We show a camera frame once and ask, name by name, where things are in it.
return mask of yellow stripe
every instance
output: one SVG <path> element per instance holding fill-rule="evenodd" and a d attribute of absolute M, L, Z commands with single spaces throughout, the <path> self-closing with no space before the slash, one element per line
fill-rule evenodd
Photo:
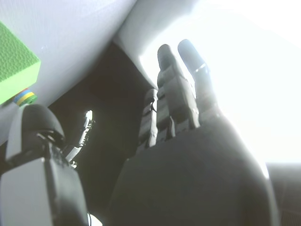
<path fill-rule="evenodd" d="M 33 96 L 33 95 L 34 95 L 33 92 L 30 92 L 30 93 L 25 94 L 25 96 L 21 97 L 21 99 L 19 99 L 19 100 L 17 101 L 17 105 L 20 105 L 24 100 L 26 100 L 27 98 L 29 98 L 29 97 L 31 97 L 31 96 Z"/>

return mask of green block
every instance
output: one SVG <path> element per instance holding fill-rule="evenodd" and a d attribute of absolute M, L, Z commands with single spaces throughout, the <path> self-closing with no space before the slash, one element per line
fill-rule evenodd
<path fill-rule="evenodd" d="M 41 61 L 0 22 L 0 104 L 37 81 Z"/>

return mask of blue stripe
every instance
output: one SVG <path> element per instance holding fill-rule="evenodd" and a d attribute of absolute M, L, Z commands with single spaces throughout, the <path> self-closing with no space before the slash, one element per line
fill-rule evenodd
<path fill-rule="evenodd" d="M 26 95 L 27 93 L 30 93 L 31 91 L 29 89 L 24 90 L 23 92 L 19 93 L 17 96 L 15 96 L 14 98 L 14 102 L 17 103 L 17 101 L 19 99 L 21 99 L 24 95 Z"/>

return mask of green textured surface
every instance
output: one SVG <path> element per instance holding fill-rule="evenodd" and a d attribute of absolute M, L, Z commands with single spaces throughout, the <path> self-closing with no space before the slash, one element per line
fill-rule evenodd
<path fill-rule="evenodd" d="M 40 60 L 0 22 L 0 104 L 37 80 Z"/>

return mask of striped cylinder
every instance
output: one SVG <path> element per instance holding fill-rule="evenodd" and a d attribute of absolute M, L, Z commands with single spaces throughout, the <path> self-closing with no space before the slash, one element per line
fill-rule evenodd
<path fill-rule="evenodd" d="M 36 101 L 38 97 L 31 92 L 29 89 L 24 89 L 14 97 L 14 102 L 18 106 L 22 106 L 24 104 L 32 104 L 33 102 Z"/>

